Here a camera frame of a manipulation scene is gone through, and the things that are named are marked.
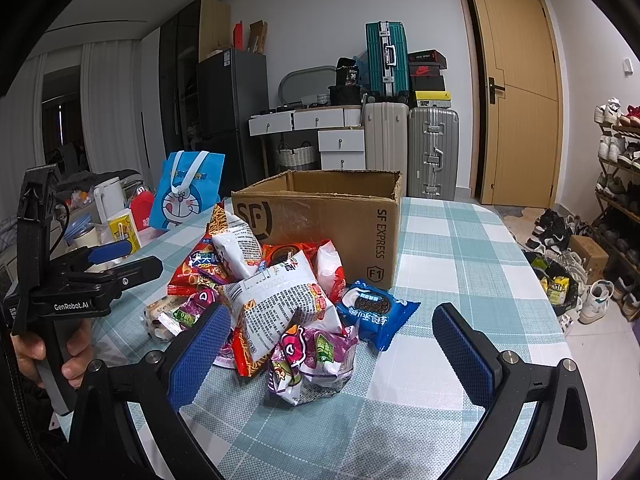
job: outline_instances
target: white curtain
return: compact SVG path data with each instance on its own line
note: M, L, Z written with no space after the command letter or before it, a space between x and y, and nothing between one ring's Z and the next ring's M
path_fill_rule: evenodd
M89 168L136 170L148 180L140 118L139 41L82 46L80 108Z
M22 65L0 99L0 221L18 207L25 170L45 163L42 144L42 80L47 54Z

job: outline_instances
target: checkered tablecloth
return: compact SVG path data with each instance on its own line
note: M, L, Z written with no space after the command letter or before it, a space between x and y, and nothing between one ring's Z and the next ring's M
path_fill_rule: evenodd
M570 356L545 293L507 228L481 206L402 200L396 298L420 301L386 352L357 347L355 374L329 399L290 406L267 393L264 373L249 380L213 367L182 409L200 445L227 478L437 478L482 408L471 405L431 331L434 308L450 301L476 330L525 361L556 365ZM172 272L204 232L208 214L140 251L164 263L162 277L127 291L94 329L110 365L138 361L154 344L140 321L165 295ZM138 406L131 405L156 471L171 478ZM504 475L524 437L525 406L492 478Z

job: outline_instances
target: blue snack package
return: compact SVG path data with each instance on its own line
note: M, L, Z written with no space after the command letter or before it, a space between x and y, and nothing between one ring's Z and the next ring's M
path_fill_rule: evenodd
M396 332L419 306L417 301L396 300L362 280L356 280L335 305L346 326L360 321L358 336L379 352L389 348Z

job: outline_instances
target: wooden door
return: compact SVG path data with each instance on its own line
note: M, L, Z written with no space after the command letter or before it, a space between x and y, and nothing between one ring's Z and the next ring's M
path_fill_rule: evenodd
M548 207L558 179L562 102L543 0L474 3L487 77L481 202Z

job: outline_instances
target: white bag handle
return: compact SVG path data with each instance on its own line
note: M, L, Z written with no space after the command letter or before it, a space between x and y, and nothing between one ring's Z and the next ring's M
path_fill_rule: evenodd
M171 170L171 192L174 194L181 193L189 189L193 177L196 176L196 173L200 169L200 165L204 162L204 159L207 158L207 155L209 155L209 152L200 152L191 164L191 167L187 170L187 174L184 176L184 180L178 186L174 186L175 171L178 169L178 162L180 162L180 157L183 153L184 150L180 150L175 154L174 167Z

